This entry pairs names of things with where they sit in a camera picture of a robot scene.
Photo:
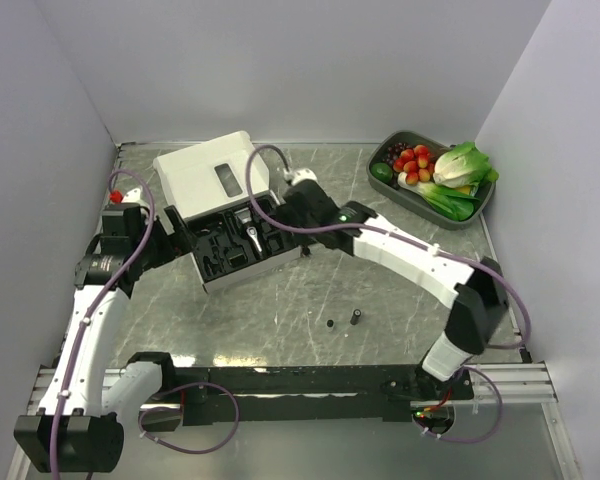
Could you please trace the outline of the white box with black tray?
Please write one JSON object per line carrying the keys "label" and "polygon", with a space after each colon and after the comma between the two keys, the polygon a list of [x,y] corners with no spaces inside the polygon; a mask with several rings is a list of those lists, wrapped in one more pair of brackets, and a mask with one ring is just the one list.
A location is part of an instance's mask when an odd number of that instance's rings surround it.
{"label": "white box with black tray", "polygon": [[[301,257],[291,234],[264,221],[251,206],[245,178],[254,150],[250,135],[237,131],[153,161],[167,204],[176,207],[196,241],[191,258],[208,294]],[[263,259],[235,217],[243,208],[253,216]]]}

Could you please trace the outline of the black silver hair trimmer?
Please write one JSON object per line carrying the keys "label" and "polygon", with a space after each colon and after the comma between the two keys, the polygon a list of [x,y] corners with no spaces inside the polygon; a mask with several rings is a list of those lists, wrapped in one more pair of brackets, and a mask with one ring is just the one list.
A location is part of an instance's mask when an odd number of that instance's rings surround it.
{"label": "black silver hair trimmer", "polygon": [[264,249],[260,243],[258,230],[249,208],[243,208],[235,212],[235,217],[241,224],[242,230],[250,240],[255,254],[259,259],[264,258]]}

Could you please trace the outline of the black cylindrical trimmer attachment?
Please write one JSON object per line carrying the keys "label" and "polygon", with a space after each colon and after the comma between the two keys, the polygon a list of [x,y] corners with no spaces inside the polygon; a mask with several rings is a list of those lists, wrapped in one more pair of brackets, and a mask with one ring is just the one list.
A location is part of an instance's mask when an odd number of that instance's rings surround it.
{"label": "black cylindrical trimmer attachment", "polygon": [[354,309],[350,318],[351,325],[357,325],[361,319],[362,312],[360,309]]}

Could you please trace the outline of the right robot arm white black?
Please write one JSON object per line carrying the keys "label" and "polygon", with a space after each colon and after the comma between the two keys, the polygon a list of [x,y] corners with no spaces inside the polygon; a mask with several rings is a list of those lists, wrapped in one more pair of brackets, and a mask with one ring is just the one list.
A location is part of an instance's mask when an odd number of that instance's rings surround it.
{"label": "right robot arm white black", "polygon": [[442,396],[462,365],[484,353],[508,310],[497,263],[490,258],[476,264],[452,259],[369,207],[355,201],[337,205],[311,176],[288,184],[278,217],[289,223],[294,233],[383,266],[449,309],[445,328],[424,355],[416,375],[424,396]]}

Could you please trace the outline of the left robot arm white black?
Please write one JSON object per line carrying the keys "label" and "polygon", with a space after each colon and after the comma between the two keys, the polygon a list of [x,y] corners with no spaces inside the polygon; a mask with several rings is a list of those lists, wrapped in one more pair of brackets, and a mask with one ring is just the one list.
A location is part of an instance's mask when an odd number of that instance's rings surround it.
{"label": "left robot arm white black", "polygon": [[114,203],[77,263],[72,318],[53,377],[34,413],[16,421],[14,438],[41,473],[109,473],[119,462],[124,426],[149,397],[172,398],[176,368],[166,352],[139,352],[104,386],[113,339],[143,273],[189,254],[195,244],[180,213],[165,208],[167,233],[153,208]]}

